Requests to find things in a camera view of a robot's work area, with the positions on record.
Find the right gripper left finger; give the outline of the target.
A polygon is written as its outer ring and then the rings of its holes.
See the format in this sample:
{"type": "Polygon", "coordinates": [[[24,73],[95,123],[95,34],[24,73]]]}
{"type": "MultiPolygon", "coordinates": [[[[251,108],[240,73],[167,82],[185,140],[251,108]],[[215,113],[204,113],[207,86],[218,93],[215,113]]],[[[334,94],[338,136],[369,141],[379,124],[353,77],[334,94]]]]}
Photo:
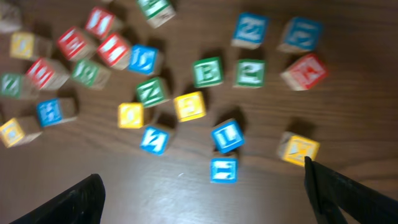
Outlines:
{"type": "Polygon", "coordinates": [[[99,174],[91,174],[11,224],[100,224],[106,191],[99,174]]]}

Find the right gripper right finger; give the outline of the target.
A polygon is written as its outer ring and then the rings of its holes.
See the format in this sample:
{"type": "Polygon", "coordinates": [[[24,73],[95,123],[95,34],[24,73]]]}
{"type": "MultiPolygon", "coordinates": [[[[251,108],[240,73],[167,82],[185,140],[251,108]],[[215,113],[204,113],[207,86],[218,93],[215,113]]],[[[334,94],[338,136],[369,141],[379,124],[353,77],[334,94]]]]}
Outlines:
{"type": "Polygon", "coordinates": [[[397,201],[305,157],[305,189],[318,223],[397,224],[397,201]]]}

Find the green block R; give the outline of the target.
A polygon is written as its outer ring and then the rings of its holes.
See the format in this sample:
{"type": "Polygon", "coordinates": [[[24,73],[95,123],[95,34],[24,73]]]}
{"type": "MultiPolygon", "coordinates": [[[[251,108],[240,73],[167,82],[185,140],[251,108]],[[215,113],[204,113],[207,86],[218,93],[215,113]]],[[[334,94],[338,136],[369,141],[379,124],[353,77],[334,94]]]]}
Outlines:
{"type": "Polygon", "coordinates": [[[111,70],[89,59],[77,61],[71,79],[86,88],[102,90],[111,76],[111,70]]]}

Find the yellow block C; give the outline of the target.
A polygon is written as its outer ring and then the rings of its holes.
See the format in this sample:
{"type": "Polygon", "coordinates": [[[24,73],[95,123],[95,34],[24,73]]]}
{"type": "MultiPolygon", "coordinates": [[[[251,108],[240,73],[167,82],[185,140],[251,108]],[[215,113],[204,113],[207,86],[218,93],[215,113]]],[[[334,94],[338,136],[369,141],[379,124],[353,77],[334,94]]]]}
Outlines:
{"type": "Polygon", "coordinates": [[[12,118],[1,126],[1,139],[7,148],[27,144],[41,134],[34,116],[12,118]]]}

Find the blue block L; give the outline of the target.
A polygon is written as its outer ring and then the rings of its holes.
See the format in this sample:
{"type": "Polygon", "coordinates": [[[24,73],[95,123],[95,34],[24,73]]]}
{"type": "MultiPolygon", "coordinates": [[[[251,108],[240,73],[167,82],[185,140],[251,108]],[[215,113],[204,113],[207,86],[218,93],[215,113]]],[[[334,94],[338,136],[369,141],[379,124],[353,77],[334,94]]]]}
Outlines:
{"type": "Polygon", "coordinates": [[[222,154],[241,147],[245,143],[243,132],[235,119],[228,119],[211,131],[216,149],[222,154]]]}

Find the yellow block O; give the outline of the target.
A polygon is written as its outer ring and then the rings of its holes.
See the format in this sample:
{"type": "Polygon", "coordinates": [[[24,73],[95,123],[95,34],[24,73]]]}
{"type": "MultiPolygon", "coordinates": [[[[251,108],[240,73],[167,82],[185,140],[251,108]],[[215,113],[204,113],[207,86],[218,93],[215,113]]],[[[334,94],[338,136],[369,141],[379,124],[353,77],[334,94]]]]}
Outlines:
{"type": "Polygon", "coordinates": [[[121,103],[118,106],[118,127],[140,129],[152,121],[153,112],[143,103],[121,103]]]}

